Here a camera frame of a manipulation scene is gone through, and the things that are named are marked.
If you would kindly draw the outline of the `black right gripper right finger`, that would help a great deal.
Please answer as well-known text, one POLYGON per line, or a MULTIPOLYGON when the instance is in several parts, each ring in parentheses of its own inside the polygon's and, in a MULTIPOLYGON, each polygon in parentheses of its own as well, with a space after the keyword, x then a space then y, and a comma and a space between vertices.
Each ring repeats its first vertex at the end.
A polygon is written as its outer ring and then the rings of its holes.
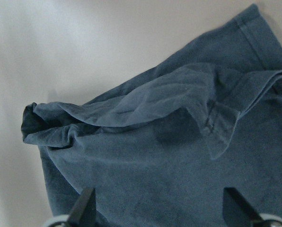
POLYGON ((223 189, 222 216, 228 227, 259 227, 263 219, 234 187, 223 189))

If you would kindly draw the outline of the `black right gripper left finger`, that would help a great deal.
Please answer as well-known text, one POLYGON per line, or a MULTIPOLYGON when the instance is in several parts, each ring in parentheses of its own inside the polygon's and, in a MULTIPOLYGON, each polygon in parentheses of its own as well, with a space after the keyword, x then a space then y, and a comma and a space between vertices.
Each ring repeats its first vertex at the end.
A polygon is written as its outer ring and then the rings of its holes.
POLYGON ((66 223, 70 227, 94 227, 96 222, 96 190, 86 188, 72 207, 66 223))

